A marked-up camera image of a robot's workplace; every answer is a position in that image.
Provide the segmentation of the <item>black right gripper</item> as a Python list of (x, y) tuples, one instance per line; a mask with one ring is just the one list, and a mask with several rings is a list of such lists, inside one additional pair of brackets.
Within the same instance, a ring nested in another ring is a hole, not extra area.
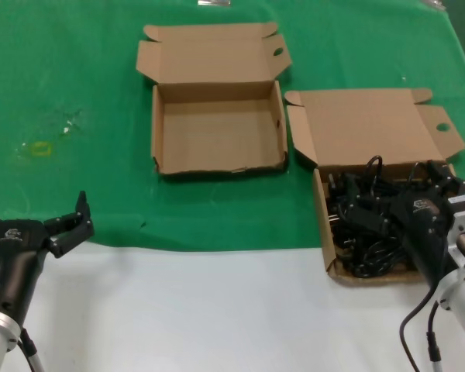
[[(389, 199), (389, 217), (405, 252), (425, 278), (435, 287), (454, 270), (448, 254), (447, 235), (453, 215), (448, 199), (465, 195), (465, 180), (449, 165), (428, 160), (426, 170), (435, 190), (404, 191)], [(381, 197), (357, 194), (349, 201), (347, 221), (359, 229), (378, 235), (389, 233), (388, 205)]]

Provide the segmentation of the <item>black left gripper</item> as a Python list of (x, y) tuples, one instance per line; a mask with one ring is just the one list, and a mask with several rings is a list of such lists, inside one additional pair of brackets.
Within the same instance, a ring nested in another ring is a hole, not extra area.
[(74, 212), (43, 223), (0, 219), (0, 312), (23, 324), (48, 247), (61, 258), (94, 234), (85, 191), (79, 193)]

